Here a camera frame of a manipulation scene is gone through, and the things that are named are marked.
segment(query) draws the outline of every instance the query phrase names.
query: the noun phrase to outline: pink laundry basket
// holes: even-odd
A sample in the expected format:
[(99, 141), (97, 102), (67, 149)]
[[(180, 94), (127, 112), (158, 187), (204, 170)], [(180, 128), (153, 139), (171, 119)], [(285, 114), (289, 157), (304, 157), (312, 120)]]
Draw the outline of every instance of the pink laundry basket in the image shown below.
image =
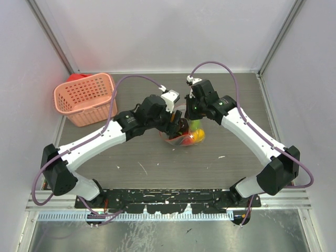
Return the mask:
[[(86, 126), (107, 119), (113, 90), (114, 81), (107, 73), (65, 82), (54, 90), (55, 106), (74, 125)], [(112, 117), (116, 114), (114, 101)]]

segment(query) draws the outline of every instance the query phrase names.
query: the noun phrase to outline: transparent plastic bag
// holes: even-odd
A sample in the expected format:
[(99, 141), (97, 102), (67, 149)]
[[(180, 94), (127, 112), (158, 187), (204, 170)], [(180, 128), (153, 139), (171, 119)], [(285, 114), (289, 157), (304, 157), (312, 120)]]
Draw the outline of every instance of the transparent plastic bag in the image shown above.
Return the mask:
[(205, 132), (200, 120), (187, 120), (184, 118), (186, 105), (180, 105), (174, 111), (182, 112), (180, 131), (176, 135), (168, 136), (166, 133), (160, 132), (160, 137), (173, 146), (188, 146), (201, 143), (205, 138)]

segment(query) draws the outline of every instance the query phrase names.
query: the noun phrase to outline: red cloth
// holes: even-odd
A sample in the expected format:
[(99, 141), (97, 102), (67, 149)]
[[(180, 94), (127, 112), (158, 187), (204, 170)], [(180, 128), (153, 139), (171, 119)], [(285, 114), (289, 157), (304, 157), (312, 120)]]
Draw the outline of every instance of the red cloth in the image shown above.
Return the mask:
[(67, 82), (68, 81), (72, 81), (72, 80), (79, 80), (79, 79), (82, 79), (82, 78), (85, 78), (85, 77), (89, 77), (91, 75), (83, 75), (82, 73), (73, 73), (72, 75), (69, 76), (69, 78), (67, 79)]

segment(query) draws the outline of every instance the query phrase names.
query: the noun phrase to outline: white paint stain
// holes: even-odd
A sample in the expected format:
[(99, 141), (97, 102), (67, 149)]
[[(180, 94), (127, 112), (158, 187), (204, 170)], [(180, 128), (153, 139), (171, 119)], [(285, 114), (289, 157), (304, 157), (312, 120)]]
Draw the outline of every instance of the white paint stain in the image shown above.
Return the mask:
[(142, 164), (140, 164), (139, 162), (138, 162), (138, 164), (143, 168), (143, 170), (144, 170), (145, 173), (146, 173), (146, 176), (148, 176), (147, 171), (146, 171), (145, 168), (142, 166)]

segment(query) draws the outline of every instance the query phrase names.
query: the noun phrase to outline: gray wall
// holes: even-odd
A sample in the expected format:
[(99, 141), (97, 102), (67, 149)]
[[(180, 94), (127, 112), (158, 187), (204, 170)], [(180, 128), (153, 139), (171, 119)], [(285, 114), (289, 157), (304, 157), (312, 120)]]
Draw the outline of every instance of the gray wall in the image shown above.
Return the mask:
[(0, 250), (13, 251), (42, 149), (60, 120), (52, 92), (67, 72), (25, 1), (2, 2), (0, 33)]
[(294, 1), (36, 2), (75, 70), (186, 72), (258, 70)]
[(307, 0), (265, 74), (281, 138), (314, 174), (308, 193), (326, 251), (336, 251), (335, 11), (333, 0)]

